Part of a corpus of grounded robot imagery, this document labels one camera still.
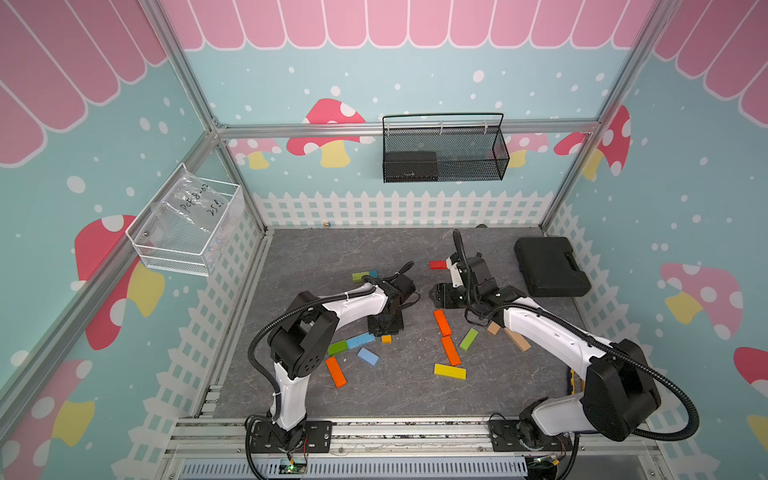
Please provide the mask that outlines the lime green short block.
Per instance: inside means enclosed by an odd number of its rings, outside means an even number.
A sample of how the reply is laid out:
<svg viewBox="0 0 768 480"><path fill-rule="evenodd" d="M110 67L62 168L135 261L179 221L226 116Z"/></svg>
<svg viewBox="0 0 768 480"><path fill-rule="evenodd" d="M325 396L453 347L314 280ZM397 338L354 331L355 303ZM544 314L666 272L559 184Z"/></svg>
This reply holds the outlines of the lime green short block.
<svg viewBox="0 0 768 480"><path fill-rule="evenodd" d="M353 282L361 282L361 281L363 281L369 275L370 275L370 273L368 271L353 273L352 274L352 281Z"/></svg>

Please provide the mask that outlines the orange block middle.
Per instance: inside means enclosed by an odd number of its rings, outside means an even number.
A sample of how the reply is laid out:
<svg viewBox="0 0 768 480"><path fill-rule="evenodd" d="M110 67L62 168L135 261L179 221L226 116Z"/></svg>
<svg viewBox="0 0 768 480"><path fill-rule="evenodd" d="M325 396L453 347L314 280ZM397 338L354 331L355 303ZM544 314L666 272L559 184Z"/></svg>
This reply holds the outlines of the orange block middle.
<svg viewBox="0 0 768 480"><path fill-rule="evenodd" d="M441 338L441 344L444 348L448 362L452 367L456 367L461 364L460 357L450 336L444 336Z"/></svg>

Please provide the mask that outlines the black box in basket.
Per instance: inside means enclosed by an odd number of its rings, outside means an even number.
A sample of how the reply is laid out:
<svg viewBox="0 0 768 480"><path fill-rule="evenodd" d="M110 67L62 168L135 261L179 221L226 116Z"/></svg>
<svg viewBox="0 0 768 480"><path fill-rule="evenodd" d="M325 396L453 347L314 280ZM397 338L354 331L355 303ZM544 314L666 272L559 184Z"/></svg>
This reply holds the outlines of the black box in basket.
<svg viewBox="0 0 768 480"><path fill-rule="evenodd" d="M431 182L439 177L437 155L432 151L387 152L382 167L385 183Z"/></svg>

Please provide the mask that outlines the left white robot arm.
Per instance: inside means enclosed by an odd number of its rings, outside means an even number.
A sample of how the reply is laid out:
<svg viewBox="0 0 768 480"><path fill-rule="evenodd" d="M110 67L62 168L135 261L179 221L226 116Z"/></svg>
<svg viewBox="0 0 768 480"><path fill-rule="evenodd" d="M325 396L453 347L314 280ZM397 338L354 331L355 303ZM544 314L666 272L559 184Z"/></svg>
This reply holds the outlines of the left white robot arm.
<svg viewBox="0 0 768 480"><path fill-rule="evenodd" d="M352 322L367 322L375 337L404 328L403 311L418 301L407 272L412 261L387 277L365 275L361 287L330 296L299 293L287 310L268 322L250 341L246 356L272 388L272 404L264 415L245 423L251 446L298 449L308 437L306 395L310 375L326 359L335 332Z"/></svg>

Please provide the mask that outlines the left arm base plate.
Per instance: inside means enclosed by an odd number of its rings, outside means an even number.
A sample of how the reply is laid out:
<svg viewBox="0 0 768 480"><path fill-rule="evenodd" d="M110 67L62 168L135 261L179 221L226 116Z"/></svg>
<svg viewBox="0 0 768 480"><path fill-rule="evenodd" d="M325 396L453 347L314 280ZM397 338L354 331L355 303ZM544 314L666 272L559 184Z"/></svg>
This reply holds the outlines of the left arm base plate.
<svg viewBox="0 0 768 480"><path fill-rule="evenodd" d="M271 421L257 420L246 428L246 446L251 453L328 453L333 423L330 421L299 422L285 430Z"/></svg>

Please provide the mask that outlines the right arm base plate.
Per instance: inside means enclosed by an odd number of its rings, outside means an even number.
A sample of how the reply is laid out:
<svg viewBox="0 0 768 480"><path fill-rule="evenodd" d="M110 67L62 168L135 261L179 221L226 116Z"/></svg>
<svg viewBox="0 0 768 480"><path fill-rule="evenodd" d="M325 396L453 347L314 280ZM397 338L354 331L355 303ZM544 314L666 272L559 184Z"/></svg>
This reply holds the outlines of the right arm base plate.
<svg viewBox="0 0 768 480"><path fill-rule="evenodd" d="M492 418L487 423L494 452L535 452L562 454L572 450L568 435L546 436L531 424L520 420Z"/></svg>

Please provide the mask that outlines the light blue long block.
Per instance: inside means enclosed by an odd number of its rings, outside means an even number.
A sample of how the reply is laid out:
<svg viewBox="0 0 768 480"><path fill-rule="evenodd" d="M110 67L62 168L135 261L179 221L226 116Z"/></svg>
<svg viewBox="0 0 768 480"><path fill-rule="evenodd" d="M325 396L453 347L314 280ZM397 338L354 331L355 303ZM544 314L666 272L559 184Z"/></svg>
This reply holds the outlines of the light blue long block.
<svg viewBox="0 0 768 480"><path fill-rule="evenodd" d="M376 337L373 334L364 333L348 339L346 341L346 344L349 350L353 350L355 348L359 348L368 343L374 342L375 340L376 340Z"/></svg>

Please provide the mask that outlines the orange long block left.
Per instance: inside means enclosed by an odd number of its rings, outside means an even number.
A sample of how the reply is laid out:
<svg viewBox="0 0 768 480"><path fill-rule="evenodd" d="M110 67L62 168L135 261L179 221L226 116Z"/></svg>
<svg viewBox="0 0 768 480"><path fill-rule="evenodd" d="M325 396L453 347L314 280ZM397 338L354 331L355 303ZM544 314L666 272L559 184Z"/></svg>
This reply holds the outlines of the orange long block left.
<svg viewBox="0 0 768 480"><path fill-rule="evenodd" d="M344 387L347 384L347 379L335 357L330 357L325 361L325 364L329 370L330 376L337 389Z"/></svg>

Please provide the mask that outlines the black plastic tool case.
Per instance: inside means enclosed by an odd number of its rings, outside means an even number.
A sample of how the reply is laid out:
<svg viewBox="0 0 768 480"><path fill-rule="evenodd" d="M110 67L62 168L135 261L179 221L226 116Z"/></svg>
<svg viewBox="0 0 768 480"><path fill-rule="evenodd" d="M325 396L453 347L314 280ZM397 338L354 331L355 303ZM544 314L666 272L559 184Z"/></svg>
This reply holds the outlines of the black plastic tool case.
<svg viewBox="0 0 768 480"><path fill-rule="evenodd" d="M582 297L592 288L565 237L526 237L514 246L527 291L533 297Z"/></svg>

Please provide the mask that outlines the yellow long block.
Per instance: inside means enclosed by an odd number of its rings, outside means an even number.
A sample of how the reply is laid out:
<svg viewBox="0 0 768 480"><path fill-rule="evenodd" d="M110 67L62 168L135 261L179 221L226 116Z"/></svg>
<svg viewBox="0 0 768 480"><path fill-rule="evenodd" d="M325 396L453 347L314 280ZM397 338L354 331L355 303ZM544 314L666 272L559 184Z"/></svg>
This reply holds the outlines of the yellow long block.
<svg viewBox="0 0 768 480"><path fill-rule="evenodd" d="M435 364L433 372L437 376L465 380L467 378L467 372L465 369L450 365Z"/></svg>

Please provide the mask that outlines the light blue short block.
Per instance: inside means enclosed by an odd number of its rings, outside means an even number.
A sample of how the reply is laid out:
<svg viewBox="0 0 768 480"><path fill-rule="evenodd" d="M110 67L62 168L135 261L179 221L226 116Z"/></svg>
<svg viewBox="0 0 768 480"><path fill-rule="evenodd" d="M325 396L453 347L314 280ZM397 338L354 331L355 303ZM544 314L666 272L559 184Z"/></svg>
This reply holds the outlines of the light blue short block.
<svg viewBox="0 0 768 480"><path fill-rule="evenodd" d="M358 357L371 366L376 366L380 357L366 348L361 348L358 351Z"/></svg>

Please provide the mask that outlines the green circuit board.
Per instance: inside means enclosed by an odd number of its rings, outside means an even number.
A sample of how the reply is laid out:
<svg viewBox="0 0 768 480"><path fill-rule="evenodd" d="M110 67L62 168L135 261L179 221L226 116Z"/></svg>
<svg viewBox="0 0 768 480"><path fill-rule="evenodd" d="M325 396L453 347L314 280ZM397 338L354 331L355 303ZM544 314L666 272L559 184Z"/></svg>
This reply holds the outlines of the green circuit board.
<svg viewBox="0 0 768 480"><path fill-rule="evenodd" d="M298 460L282 459L279 464L280 475L304 475L307 472L307 463Z"/></svg>

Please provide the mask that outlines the tan wooden short block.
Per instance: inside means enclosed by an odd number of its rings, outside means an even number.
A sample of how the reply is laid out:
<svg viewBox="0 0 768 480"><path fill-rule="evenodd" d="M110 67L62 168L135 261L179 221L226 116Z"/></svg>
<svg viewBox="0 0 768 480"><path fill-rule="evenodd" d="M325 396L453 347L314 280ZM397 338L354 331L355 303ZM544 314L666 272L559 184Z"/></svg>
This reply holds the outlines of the tan wooden short block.
<svg viewBox="0 0 768 480"><path fill-rule="evenodd" d="M487 327L487 331L488 331L488 332L489 332L491 335L493 335L493 336L497 335L497 334L499 333L499 331L500 331L500 330L501 330L501 327L500 327L500 325L499 325L499 324L497 324L496 322L493 322L493 321L491 321L491 322L489 323L488 327Z"/></svg>

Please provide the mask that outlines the red-orange block upper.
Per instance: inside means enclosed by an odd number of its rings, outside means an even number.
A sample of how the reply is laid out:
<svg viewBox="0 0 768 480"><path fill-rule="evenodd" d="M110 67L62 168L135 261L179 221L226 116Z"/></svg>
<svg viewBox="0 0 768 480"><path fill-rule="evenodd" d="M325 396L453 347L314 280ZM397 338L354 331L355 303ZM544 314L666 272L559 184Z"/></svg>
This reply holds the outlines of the red-orange block upper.
<svg viewBox="0 0 768 480"><path fill-rule="evenodd" d="M442 309L435 310L433 312L434 318L438 325L440 334L442 337L450 337L452 335L452 329L447 320L447 317Z"/></svg>

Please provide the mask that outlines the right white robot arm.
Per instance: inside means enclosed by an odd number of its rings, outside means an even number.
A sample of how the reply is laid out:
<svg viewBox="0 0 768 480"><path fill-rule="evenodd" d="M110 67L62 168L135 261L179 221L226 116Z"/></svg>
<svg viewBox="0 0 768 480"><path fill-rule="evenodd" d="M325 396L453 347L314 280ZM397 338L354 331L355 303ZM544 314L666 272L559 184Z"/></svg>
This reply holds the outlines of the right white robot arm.
<svg viewBox="0 0 768 480"><path fill-rule="evenodd" d="M585 382L582 392L534 401L519 415L522 444L539 450L560 434L597 433L621 442L631 435L677 442L697 433L699 412L691 398L665 375L650 367L642 348L631 340L611 342L540 306L519 289L500 287L481 255L467 254L462 235L454 230L455 251L446 261L448 283L430 296L437 307L460 309L479 327L496 326L523 336L548 351ZM677 431L655 432L643 423L662 404L664 387L684 407L687 422Z"/></svg>

